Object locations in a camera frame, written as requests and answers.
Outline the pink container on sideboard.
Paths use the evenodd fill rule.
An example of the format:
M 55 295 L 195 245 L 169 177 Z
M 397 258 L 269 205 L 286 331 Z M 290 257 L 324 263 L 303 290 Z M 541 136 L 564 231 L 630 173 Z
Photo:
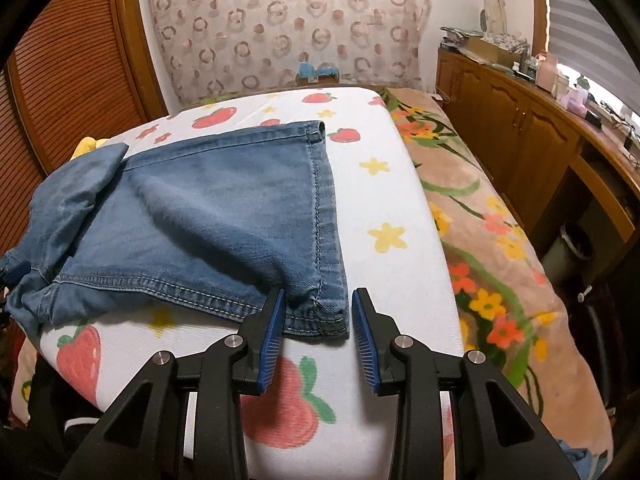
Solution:
M 553 92 L 558 78 L 558 59 L 549 52 L 541 52 L 536 56 L 538 60 L 536 86 L 549 93 Z

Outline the brown wooden sideboard cabinet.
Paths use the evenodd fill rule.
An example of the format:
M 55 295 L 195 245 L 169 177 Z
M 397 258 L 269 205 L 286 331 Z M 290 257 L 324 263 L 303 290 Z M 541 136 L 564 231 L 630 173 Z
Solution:
M 639 173 L 612 130 L 456 52 L 439 50 L 435 88 L 539 255 L 564 224 L 577 224 L 590 241 L 582 270 L 593 282 L 638 243 Z

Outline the grey trash bin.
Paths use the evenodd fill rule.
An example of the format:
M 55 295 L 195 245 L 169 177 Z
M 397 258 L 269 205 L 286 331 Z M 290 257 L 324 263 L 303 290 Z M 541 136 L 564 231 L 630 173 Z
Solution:
M 586 231 L 576 222 L 565 222 L 541 264 L 551 284 L 559 285 L 574 271 L 584 270 L 593 254 L 593 244 Z

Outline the blue denim pants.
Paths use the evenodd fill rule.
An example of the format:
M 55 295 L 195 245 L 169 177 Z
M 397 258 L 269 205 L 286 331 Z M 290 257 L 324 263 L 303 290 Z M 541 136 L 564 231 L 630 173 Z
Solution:
M 240 322 L 275 287 L 285 333 L 348 332 L 322 122 L 82 155 L 36 188 L 28 229 L 1 260 L 21 264 L 6 310 L 33 337 L 154 300 Z

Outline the white strawberry print sheet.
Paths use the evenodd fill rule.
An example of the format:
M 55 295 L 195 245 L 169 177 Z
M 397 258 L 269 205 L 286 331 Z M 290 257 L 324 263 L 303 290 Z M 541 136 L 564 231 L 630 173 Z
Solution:
M 394 114 L 352 87 L 247 96 L 153 120 L 120 136 L 131 153 L 256 126 L 320 120 L 335 183 L 347 283 L 432 349 L 463 350 L 434 216 Z M 160 304 L 48 330 L 43 357 L 98 408 L 107 408 L 155 351 L 186 356 L 235 331 L 231 322 Z M 256 479 L 384 479 L 396 401 L 372 393 L 355 337 L 285 339 L 273 382 L 242 408 Z

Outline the blue item on box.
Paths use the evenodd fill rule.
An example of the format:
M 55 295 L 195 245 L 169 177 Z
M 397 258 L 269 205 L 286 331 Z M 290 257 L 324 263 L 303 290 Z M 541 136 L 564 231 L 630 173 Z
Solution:
M 300 62 L 295 76 L 298 86 L 313 86 L 314 84 L 339 84 L 340 70 L 332 63 L 321 63 L 314 66 L 308 62 Z

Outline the yellow plush toy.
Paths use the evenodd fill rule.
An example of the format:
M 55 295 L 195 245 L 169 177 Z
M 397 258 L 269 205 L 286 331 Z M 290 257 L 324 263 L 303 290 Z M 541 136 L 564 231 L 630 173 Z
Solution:
M 107 139 L 95 139 L 92 136 L 85 136 L 79 141 L 74 149 L 73 155 L 70 156 L 70 160 L 74 160 L 79 156 L 91 153 L 107 142 Z

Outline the cardboard box on sideboard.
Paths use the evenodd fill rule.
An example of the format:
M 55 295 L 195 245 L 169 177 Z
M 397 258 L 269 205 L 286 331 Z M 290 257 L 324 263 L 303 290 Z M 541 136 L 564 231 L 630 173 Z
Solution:
M 482 37 L 470 37 L 466 43 L 466 48 L 474 55 L 488 63 L 494 63 L 506 67 L 511 67 L 521 59 L 521 55 L 504 50 L 494 44 L 490 44 Z

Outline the floral beige blanket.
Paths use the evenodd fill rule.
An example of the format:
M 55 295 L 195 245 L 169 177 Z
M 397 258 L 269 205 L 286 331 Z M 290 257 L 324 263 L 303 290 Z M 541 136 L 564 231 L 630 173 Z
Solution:
M 608 415 L 568 330 L 533 246 L 444 112 L 416 90 L 372 91 L 396 128 L 435 219 L 463 351 L 477 349 L 503 371 L 541 417 L 578 474 L 600 476 L 613 452 Z M 14 335 L 10 415 L 21 447 L 6 479 L 49 477 L 98 408 L 22 335 Z

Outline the brown louvered wardrobe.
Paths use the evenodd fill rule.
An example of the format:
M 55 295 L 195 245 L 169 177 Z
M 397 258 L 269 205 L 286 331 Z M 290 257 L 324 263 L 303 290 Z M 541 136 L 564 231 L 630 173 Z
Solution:
M 35 188 L 81 139 L 168 113 L 139 0 L 52 0 L 1 70 L 1 248 L 28 225 Z

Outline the circle patterned sheer curtain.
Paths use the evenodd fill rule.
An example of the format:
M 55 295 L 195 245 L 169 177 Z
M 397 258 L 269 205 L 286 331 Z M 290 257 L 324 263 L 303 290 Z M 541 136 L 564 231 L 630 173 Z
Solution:
M 294 86 L 299 69 L 348 84 L 418 88 L 432 0 L 148 0 L 184 106 Z

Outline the grey striped window blind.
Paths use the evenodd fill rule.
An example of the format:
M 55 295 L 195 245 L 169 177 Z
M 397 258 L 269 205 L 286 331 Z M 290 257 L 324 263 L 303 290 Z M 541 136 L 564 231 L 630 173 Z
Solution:
M 588 0 L 548 3 L 549 52 L 637 114 L 638 68 L 599 11 Z

